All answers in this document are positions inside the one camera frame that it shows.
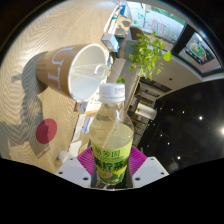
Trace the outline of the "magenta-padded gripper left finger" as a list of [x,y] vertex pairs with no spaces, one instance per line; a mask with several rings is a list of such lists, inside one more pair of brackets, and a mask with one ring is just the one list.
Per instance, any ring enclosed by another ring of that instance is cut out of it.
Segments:
[[56,175],[84,188],[92,188],[97,183],[97,173],[92,148],[84,150],[77,157],[61,151],[58,159],[62,162]]

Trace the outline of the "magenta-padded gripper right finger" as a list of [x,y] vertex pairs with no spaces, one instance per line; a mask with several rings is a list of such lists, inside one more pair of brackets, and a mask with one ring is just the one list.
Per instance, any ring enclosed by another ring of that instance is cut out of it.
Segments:
[[131,148],[128,162],[129,188],[140,188],[168,175],[155,157],[147,157],[137,148]]

